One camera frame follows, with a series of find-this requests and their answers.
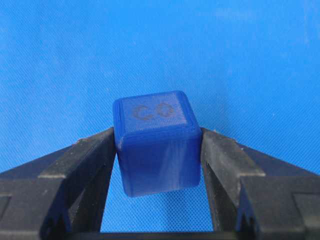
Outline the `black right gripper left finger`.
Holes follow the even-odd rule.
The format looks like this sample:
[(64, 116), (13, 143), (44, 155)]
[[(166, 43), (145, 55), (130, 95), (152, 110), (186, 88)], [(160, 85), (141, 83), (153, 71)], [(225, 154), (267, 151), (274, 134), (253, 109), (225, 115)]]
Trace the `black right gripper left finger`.
[(99, 232), (116, 155), (109, 128), (0, 175), (0, 237)]

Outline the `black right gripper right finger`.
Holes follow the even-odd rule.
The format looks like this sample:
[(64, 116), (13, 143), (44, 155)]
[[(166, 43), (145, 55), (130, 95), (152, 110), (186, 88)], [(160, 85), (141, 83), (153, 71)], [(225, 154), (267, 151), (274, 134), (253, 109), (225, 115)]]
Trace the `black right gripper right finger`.
[(317, 240), (320, 176), (202, 129), (200, 160), (213, 229), (249, 240)]

